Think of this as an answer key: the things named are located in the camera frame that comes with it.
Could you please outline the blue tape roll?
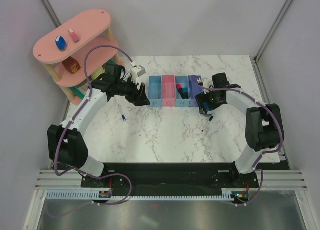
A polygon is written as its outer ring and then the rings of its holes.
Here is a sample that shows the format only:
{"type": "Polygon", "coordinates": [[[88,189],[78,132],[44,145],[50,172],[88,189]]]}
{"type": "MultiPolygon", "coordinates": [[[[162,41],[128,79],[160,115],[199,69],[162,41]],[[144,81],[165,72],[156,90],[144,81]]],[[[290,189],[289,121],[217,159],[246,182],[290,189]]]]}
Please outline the blue tape roll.
{"type": "Polygon", "coordinates": [[[202,107],[199,107],[199,112],[201,115],[204,115],[205,117],[210,117],[213,115],[213,110],[208,106],[208,104],[205,102],[202,107]]]}

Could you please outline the pink black highlighter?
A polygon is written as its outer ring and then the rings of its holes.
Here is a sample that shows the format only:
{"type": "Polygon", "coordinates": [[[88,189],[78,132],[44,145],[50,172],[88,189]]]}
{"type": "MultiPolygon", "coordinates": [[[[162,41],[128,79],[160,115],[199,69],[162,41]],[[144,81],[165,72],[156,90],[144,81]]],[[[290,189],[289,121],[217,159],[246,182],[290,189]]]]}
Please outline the pink black highlighter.
{"type": "Polygon", "coordinates": [[[185,93],[183,91],[182,86],[178,83],[178,84],[176,84],[176,88],[177,88],[177,91],[180,94],[181,98],[184,99],[185,98],[185,93]]]}

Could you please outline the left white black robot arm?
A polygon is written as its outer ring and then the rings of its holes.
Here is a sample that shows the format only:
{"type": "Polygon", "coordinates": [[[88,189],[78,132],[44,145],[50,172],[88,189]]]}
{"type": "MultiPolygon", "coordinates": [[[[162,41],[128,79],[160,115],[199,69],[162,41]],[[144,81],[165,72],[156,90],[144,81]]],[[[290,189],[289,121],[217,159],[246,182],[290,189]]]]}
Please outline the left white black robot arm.
{"type": "Polygon", "coordinates": [[[146,84],[135,79],[132,72],[122,74],[125,68],[107,64],[106,70],[90,83],[89,89],[77,109],[59,125],[47,131],[49,157],[58,176],[58,164],[64,164],[88,174],[99,187],[106,186],[110,175],[103,162],[89,154],[84,134],[96,114],[115,96],[123,96],[135,106],[149,106],[146,84]]]}

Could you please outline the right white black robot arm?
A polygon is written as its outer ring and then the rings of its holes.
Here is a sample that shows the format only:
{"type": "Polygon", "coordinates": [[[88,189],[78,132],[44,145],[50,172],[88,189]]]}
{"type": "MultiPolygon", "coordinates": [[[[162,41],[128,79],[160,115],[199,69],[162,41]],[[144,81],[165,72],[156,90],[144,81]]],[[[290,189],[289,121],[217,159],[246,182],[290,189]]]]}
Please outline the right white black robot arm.
{"type": "Polygon", "coordinates": [[[206,90],[194,98],[201,114],[208,114],[224,104],[235,107],[245,115],[245,139],[247,145],[241,156],[232,163],[229,181],[235,187],[247,181],[247,174],[255,171],[256,166],[265,154],[278,152],[285,139],[280,107],[259,102],[238,84],[231,84],[225,73],[212,76],[212,87],[200,85],[196,76],[190,81],[197,87],[206,90]]]}

